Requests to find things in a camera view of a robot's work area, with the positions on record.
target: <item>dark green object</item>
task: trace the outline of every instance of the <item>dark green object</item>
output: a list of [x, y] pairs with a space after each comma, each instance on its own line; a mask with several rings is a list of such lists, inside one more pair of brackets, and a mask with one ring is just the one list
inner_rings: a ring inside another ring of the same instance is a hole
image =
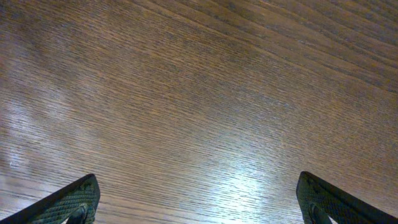
[[398, 223], [398, 219], [340, 190], [321, 178], [302, 172], [296, 188], [305, 224]]
[[3, 219], [6, 223], [67, 224], [94, 222], [100, 188], [94, 174], [88, 174], [52, 195]]

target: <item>wooden floor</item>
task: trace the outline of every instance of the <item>wooden floor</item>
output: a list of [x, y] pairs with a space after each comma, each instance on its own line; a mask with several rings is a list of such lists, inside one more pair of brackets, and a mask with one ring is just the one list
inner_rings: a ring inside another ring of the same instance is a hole
[[0, 218], [302, 223], [308, 170], [398, 216], [395, 0], [2, 1]]

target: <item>textured rubber edge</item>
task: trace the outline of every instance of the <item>textured rubber edge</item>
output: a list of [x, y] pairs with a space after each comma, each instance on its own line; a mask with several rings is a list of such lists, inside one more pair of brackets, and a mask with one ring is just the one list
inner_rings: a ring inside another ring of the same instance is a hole
[[93, 191], [95, 194], [94, 199], [94, 213], [98, 207], [98, 203], [100, 201], [100, 187], [98, 186], [98, 182], [94, 174], [88, 174], [70, 185], [56, 191], [55, 193], [49, 195], [48, 197], [39, 200], [33, 205], [3, 219], [0, 221], [0, 224], [7, 223], [27, 223], [30, 222], [31, 219], [37, 217], [40, 214], [43, 214], [46, 210], [50, 209], [51, 206], [55, 205], [57, 202], [62, 200], [64, 197], [67, 197], [70, 192], [74, 192], [78, 190], [80, 187], [90, 184], [93, 187]]

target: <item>wooden surface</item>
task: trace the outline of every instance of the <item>wooden surface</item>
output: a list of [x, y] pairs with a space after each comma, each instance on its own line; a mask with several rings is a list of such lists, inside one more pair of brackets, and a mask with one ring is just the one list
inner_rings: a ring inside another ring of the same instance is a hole
[[302, 223], [302, 170], [398, 216], [397, 15], [2, 1], [0, 218], [94, 173], [97, 223]]

